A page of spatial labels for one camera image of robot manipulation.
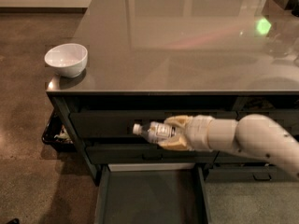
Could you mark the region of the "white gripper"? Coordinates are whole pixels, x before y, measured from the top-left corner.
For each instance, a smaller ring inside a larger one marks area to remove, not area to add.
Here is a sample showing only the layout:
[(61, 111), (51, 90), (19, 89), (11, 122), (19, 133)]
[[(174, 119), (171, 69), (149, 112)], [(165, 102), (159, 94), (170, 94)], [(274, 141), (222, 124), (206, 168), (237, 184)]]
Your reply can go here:
[(184, 130), (166, 140), (160, 141), (158, 145), (166, 150), (187, 151), (211, 151), (208, 144), (208, 127), (214, 120), (211, 116), (186, 116), (179, 115), (164, 120), (164, 124)]

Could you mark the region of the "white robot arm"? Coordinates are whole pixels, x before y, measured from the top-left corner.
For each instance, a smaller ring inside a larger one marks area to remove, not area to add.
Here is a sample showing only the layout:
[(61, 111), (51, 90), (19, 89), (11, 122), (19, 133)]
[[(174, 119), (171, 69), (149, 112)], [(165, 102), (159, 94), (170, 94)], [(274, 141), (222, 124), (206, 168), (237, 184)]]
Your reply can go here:
[(175, 151), (220, 151), (266, 161), (299, 176), (299, 143), (272, 119), (258, 114), (239, 121), (210, 116), (174, 116), (164, 121), (181, 133), (158, 145)]

